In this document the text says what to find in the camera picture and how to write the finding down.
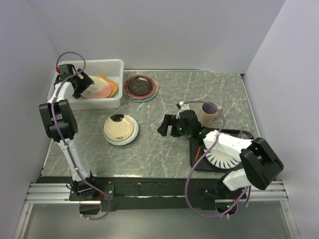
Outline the cream and pink round plate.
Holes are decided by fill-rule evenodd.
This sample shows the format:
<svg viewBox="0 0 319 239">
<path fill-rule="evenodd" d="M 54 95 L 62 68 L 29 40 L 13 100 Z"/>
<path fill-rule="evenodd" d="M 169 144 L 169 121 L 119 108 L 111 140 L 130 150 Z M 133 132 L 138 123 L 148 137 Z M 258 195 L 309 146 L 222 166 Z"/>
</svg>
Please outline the cream and pink round plate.
<svg viewBox="0 0 319 239">
<path fill-rule="evenodd" d="M 98 76 L 90 76 L 93 80 L 87 89 L 85 89 L 80 95 L 86 99 L 102 99 L 108 98 L 112 93 L 111 85 Z"/>
</svg>

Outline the orange woven-pattern square plate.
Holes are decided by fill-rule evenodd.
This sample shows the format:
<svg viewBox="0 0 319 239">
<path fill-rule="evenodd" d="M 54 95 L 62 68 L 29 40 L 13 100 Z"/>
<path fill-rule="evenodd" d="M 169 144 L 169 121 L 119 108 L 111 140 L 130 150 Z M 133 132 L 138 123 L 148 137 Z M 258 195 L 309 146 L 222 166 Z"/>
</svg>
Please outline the orange woven-pattern square plate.
<svg viewBox="0 0 319 239">
<path fill-rule="evenodd" d="M 108 96 L 108 98 L 111 98 L 118 91 L 118 84 L 105 76 L 98 76 L 98 77 L 106 81 L 111 86 L 112 92 Z"/>
</svg>

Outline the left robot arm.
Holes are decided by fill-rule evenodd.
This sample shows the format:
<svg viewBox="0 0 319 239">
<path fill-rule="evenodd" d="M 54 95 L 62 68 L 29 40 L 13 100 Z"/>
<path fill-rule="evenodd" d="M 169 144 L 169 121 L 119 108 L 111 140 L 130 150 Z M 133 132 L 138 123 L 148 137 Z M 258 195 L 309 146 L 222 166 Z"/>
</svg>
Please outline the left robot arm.
<svg viewBox="0 0 319 239">
<path fill-rule="evenodd" d="M 56 71 L 58 76 L 53 96 L 47 103 L 39 105 L 41 119 L 47 136 L 58 144 L 68 162 L 73 190 L 81 190 L 86 199 L 93 200 L 99 194 L 99 187 L 93 184 L 94 176 L 77 150 L 75 134 L 78 125 L 66 99 L 69 87 L 73 87 L 72 97 L 77 100 L 84 90 L 93 85 L 93 80 L 83 69 L 76 69 L 72 64 L 58 65 Z"/>
</svg>

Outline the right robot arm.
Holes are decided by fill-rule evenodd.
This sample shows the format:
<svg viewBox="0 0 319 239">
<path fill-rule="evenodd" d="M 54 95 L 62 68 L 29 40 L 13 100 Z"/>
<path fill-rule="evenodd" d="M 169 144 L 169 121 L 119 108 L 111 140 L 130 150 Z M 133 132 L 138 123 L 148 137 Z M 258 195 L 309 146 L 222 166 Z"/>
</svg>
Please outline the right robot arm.
<svg viewBox="0 0 319 239">
<path fill-rule="evenodd" d="M 165 115 L 157 131 L 166 136 L 169 127 L 171 136 L 188 136 L 190 141 L 204 147 L 205 158 L 213 166 L 227 170 L 218 186 L 223 198 L 230 198 L 237 189 L 249 186 L 265 190 L 284 169 L 265 139 L 241 139 L 204 127 L 193 110 Z"/>
</svg>

